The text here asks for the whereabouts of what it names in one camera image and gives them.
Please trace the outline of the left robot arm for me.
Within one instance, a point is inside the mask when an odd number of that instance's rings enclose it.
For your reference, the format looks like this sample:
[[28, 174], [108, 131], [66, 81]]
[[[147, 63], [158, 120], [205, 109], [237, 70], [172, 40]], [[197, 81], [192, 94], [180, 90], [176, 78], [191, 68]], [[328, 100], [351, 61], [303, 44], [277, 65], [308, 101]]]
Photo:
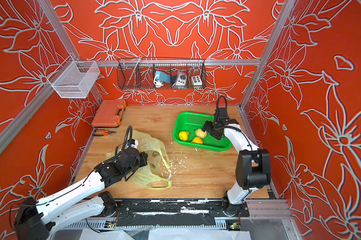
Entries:
[[147, 153], [135, 147], [122, 150], [98, 164], [81, 181], [50, 196], [24, 200], [18, 209], [14, 229], [19, 240], [46, 240], [59, 230], [92, 216], [110, 217], [118, 206], [106, 188], [147, 166]]

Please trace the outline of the yellow plastic bag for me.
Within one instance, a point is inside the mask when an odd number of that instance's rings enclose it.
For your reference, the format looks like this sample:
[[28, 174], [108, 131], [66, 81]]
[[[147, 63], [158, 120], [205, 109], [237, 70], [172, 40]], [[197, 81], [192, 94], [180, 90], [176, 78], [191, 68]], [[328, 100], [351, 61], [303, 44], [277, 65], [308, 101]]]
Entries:
[[130, 178], [136, 185], [146, 187], [151, 190], [164, 190], [171, 187], [171, 180], [159, 176], [161, 167], [170, 169], [168, 155], [165, 150], [165, 145], [159, 139], [153, 138], [147, 133], [133, 131], [132, 127], [128, 127], [125, 139], [121, 144], [121, 148], [117, 147], [114, 153], [107, 154], [107, 160], [104, 163], [115, 163], [120, 153], [126, 150], [127, 141], [135, 139], [138, 140], [138, 147], [140, 153], [146, 152], [148, 154], [147, 165], [140, 167]]

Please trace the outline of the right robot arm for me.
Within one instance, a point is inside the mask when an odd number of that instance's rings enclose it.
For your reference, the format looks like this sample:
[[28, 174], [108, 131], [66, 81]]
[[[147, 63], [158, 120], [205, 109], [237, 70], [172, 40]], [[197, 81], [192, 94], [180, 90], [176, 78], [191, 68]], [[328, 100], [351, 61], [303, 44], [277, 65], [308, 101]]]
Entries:
[[202, 130], [217, 140], [226, 137], [238, 152], [236, 182], [222, 197], [222, 211], [232, 217], [240, 212], [251, 194], [270, 184], [270, 154], [248, 139], [238, 122], [229, 118], [227, 108], [218, 107], [213, 121], [206, 121]]

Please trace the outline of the pale yellow pear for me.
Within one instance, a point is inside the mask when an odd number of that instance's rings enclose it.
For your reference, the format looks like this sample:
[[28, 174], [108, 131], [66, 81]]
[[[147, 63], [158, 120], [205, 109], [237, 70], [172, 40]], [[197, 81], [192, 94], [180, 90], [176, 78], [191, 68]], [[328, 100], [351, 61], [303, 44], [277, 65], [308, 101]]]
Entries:
[[203, 131], [202, 129], [197, 129], [195, 131], [195, 135], [201, 139], [204, 139], [207, 136], [207, 132]]

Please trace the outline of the orange yellow pear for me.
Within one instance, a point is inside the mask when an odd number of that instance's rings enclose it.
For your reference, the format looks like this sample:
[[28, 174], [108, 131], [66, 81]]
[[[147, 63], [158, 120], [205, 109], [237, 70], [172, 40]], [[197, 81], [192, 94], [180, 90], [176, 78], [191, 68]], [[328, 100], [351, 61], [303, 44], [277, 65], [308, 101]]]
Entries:
[[200, 137], [195, 137], [191, 142], [195, 144], [203, 144], [203, 140]]

